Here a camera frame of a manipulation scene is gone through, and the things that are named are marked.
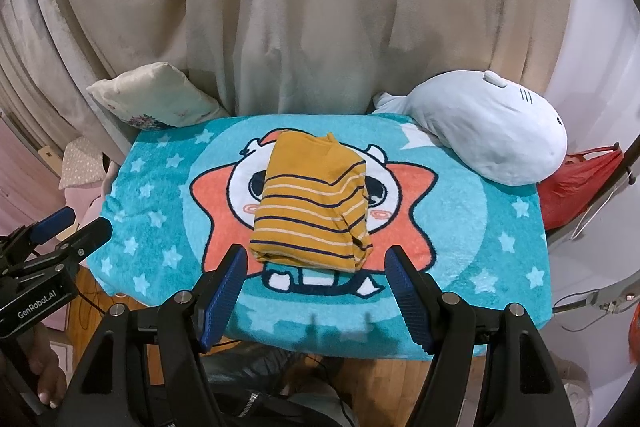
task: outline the finger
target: finger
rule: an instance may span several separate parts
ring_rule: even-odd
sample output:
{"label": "finger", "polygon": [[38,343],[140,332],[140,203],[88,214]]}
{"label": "finger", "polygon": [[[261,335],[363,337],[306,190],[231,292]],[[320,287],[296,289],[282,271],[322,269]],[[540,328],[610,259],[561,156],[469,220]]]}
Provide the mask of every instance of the finger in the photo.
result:
{"label": "finger", "polygon": [[58,356],[55,351],[49,348],[49,359],[38,380],[38,397],[44,405],[49,405],[51,397],[56,392],[59,371]]}
{"label": "finger", "polygon": [[38,323],[33,327],[33,346],[29,351],[29,367],[34,375],[40,375],[51,357],[51,343],[47,328]]}
{"label": "finger", "polygon": [[56,381],[56,390],[51,398],[51,407],[55,409],[59,407],[62,403],[62,399],[65,397],[66,393],[66,375],[62,369],[59,368],[58,371],[58,380]]}

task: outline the plush toy tail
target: plush toy tail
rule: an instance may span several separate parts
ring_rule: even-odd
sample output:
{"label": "plush toy tail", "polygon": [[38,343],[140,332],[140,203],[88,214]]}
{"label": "plush toy tail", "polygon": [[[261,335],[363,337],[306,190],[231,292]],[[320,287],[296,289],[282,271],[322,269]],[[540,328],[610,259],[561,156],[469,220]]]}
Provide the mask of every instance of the plush toy tail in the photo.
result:
{"label": "plush toy tail", "polygon": [[404,114],[405,98],[405,96],[394,96],[388,92],[380,92],[373,97],[373,105],[376,108],[373,114],[381,112]]}

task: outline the blue star-patterned blanket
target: blue star-patterned blanket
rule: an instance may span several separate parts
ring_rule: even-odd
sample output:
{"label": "blue star-patterned blanket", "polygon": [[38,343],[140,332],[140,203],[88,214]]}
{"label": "blue star-patterned blanket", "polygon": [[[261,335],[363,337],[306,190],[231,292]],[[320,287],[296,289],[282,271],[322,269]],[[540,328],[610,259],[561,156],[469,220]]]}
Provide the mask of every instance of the blue star-patterned blanket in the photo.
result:
{"label": "blue star-patterned blanket", "polygon": [[365,159],[374,250],[355,274],[250,258],[228,336],[342,357],[427,358],[383,272],[394,244],[473,305],[503,309],[517,301],[539,327],[549,320],[536,188],[481,178],[395,115],[255,116],[142,132],[102,210],[113,238],[88,260],[103,288],[158,305],[215,269],[231,244],[247,247],[283,129],[332,132]]}

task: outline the yellow shirt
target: yellow shirt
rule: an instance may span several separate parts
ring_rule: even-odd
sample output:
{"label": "yellow shirt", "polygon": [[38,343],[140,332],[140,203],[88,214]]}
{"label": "yellow shirt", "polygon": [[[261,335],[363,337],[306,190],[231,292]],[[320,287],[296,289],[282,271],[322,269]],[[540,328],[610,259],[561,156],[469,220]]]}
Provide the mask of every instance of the yellow shirt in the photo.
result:
{"label": "yellow shirt", "polygon": [[329,133],[284,131],[274,145],[250,240],[263,263],[354,272],[372,250],[361,156]]}

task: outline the wooden floor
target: wooden floor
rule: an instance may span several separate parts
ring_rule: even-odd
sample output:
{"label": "wooden floor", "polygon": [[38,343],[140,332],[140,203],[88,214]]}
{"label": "wooden floor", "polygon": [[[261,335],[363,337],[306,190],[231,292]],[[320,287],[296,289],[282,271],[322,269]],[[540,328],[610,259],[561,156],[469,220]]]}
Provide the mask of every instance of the wooden floor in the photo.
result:
{"label": "wooden floor", "polygon": [[[123,302],[132,310],[143,307],[131,298],[106,295],[87,269],[80,269],[76,283],[78,289],[103,310],[107,310],[116,302]],[[87,302],[76,298],[71,303],[67,334],[74,345],[74,367],[99,323],[100,314]],[[474,359],[467,389],[468,403],[471,407],[463,408],[459,423],[461,427],[472,424],[470,419],[473,416],[473,403],[479,394],[483,369],[484,359]],[[361,427],[403,427],[411,414],[428,370],[429,362],[415,360],[347,359],[335,380],[335,385],[341,394],[351,395],[353,410]],[[149,371],[152,383],[162,382],[156,346],[149,350]]]}

